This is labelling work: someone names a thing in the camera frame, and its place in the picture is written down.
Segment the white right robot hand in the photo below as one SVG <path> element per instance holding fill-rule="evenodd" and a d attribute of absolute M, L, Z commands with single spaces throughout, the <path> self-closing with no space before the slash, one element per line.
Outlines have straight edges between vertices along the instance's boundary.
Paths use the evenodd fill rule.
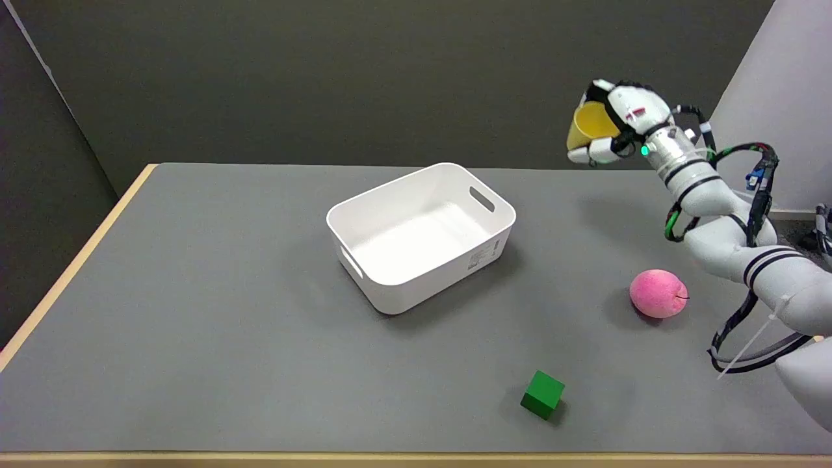
<path fill-rule="evenodd" d="M 648 85 L 591 81 L 571 117 L 567 156 L 597 166 L 641 153 L 655 131 L 673 124 L 670 106 Z"/>

